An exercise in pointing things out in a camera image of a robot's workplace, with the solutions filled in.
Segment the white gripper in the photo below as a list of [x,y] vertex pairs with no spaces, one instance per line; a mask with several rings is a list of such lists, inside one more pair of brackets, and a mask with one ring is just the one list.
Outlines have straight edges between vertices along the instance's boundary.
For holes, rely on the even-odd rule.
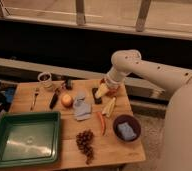
[[112,67],[105,76],[105,83],[102,83],[97,92],[96,97],[100,98],[105,95],[109,89],[117,89],[120,84],[124,81],[124,75]]

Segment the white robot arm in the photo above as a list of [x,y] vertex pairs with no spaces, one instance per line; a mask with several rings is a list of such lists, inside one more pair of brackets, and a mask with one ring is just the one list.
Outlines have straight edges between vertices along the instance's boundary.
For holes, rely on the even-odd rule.
[[116,51],[111,63],[104,76],[109,91],[134,73],[171,94],[157,171],[192,171],[192,70],[142,60],[138,50]]

